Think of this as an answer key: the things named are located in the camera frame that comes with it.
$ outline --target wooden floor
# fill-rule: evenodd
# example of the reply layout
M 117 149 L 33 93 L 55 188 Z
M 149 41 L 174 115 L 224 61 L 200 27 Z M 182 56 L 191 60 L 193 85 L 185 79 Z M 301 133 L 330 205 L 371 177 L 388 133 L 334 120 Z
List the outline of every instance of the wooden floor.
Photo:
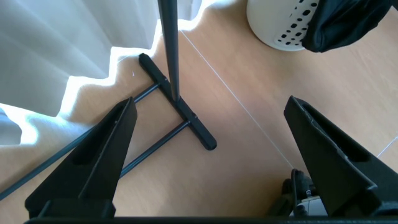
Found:
M 391 11 L 359 42 L 324 54 L 274 50 L 251 32 L 246 2 L 206 9 L 194 30 L 179 33 L 184 100 L 218 141 L 204 150 L 185 129 L 118 184 L 119 216 L 262 216 L 293 167 L 305 170 L 283 116 L 290 95 L 312 104 L 398 171 L 398 13 Z M 154 62 L 167 74 L 162 40 Z M 41 124 L 38 143 L 0 149 L 4 188 L 78 134 L 118 101 L 151 84 L 137 58 L 119 63 L 113 86 L 87 85 L 68 122 Z M 181 122 L 160 91 L 137 104 L 126 163 Z M 25 198 L 54 164 L 0 202 L 0 223 L 28 219 Z

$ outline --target dark fabric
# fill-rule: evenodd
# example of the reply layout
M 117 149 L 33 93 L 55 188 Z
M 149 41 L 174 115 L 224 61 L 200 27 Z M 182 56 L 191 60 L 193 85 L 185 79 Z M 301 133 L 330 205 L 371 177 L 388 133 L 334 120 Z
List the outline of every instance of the dark fabric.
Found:
M 302 45 L 312 52 L 347 46 L 375 28 L 391 0 L 320 0 Z

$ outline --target floor seam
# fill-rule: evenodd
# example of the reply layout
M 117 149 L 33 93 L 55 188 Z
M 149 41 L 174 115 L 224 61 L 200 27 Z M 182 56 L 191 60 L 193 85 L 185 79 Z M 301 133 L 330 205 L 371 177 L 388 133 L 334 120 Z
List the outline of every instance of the floor seam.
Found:
M 387 150 L 391 145 L 392 145 L 392 143 L 394 143 L 396 140 L 398 139 L 398 136 L 396 136 L 378 155 L 377 155 L 377 158 L 379 157 L 379 156 L 381 156 L 381 154 L 383 154 L 383 152 L 385 151 L 385 150 Z
M 228 91 L 235 97 L 235 99 L 238 101 L 238 103 L 243 107 L 243 109 L 246 111 L 246 113 L 250 116 L 250 118 L 255 122 L 255 124 L 260 128 L 262 133 L 267 137 L 267 139 L 271 142 L 271 144 L 277 149 L 279 154 L 286 160 L 286 162 L 289 164 L 291 168 L 294 168 L 292 164 L 289 162 L 289 160 L 285 157 L 285 155 L 280 151 L 280 149 L 276 146 L 276 144 L 273 142 L 273 140 L 269 137 L 269 135 L 263 130 L 263 128 L 260 126 L 260 124 L 254 119 L 254 117 L 251 115 L 248 109 L 242 104 L 242 102 L 239 100 L 239 98 L 232 92 L 232 90 L 229 88 L 229 86 L 224 82 L 224 80 L 218 75 L 216 70 L 210 65 L 210 63 L 206 60 L 206 58 L 200 53 L 200 51 L 196 48 L 196 46 L 192 43 L 192 41 L 185 35 L 184 31 L 181 30 L 182 35 L 191 43 L 192 47 L 198 52 L 200 57 L 206 62 L 206 64 L 211 68 L 211 70 L 214 72 L 214 74 L 221 80 L 221 82 L 224 84 L 224 86 L 228 89 Z

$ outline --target white curtain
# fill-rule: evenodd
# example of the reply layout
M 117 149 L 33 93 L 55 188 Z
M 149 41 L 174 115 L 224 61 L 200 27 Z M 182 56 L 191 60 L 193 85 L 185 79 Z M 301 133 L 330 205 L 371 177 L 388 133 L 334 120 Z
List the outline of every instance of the white curtain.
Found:
M 178 0 L 178 18 L 201 5 Z M 0 107 L 58 115 L 70 77 L 107 78 L 111 48 L 150 49 L 158 19 L 157 0 L 0 1 Z M 20 132 L 7 115 L 0 145 Z

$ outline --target white basket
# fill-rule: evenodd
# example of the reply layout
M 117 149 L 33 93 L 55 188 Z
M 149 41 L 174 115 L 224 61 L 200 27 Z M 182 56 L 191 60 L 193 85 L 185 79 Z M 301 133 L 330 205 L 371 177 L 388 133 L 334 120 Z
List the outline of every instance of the white basket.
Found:
M 319 0 L 249 0 L 251 29 L 265 44 L 284 51 L 303 50 L 301 40 Z

